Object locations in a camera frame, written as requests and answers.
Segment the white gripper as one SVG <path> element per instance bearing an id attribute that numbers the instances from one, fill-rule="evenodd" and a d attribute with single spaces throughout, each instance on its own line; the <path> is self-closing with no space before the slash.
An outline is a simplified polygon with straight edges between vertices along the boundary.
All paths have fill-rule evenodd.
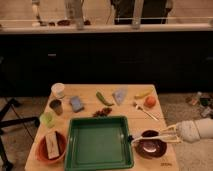
<path id="1" fill-rule="evenodd" d="M 177 135 L 179 137 L 160 138 L 161 141 L 166 143 L 181 143 L 181 140 L 188 143 L 194 143 L 200 140 L 198 129 L 195 125 L 195 122 L 192 120 L 182 121 L 159 130 L 159 133 L 165 132 L 177 132 Z"/>

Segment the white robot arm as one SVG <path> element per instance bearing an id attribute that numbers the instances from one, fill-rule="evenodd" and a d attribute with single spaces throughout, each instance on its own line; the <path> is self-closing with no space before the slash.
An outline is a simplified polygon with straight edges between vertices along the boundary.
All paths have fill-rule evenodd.
<path id="1" fill-rule="evenodd" d="M 170 125 L 159 132 L 172 135 L 176 142 L 194 143 L 202 139 L 213 139 L 213 119 L 186 120 Z"/>

